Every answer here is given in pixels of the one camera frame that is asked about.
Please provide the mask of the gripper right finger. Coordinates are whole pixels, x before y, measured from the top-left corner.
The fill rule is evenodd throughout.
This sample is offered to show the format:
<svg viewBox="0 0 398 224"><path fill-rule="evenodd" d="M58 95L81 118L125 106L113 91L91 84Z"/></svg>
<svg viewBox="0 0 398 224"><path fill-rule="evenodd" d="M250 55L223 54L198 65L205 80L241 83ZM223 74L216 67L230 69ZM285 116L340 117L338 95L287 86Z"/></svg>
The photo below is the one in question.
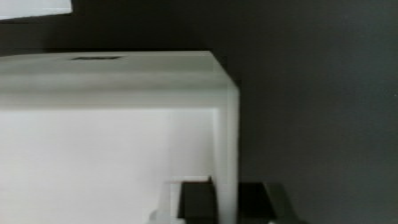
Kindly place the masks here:
<svg viewBox="0 0 398 224"><path fill-rule="evenodd" d="M297 214L280 183L241 183L239 224L297 224Z"/></svg>

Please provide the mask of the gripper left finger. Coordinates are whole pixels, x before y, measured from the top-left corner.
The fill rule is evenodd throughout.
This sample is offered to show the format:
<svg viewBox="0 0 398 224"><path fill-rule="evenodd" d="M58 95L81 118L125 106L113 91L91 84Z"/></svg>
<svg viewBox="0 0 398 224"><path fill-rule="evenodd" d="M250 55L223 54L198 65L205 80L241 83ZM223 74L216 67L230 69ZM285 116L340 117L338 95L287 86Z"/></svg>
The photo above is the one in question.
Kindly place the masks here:
<svg viewBox="0 0 398 224"><path fill-rule="evenodd" d="M178 217L186 224L218 223L218 199L210 182L186 182L182 185Z"/></svg>

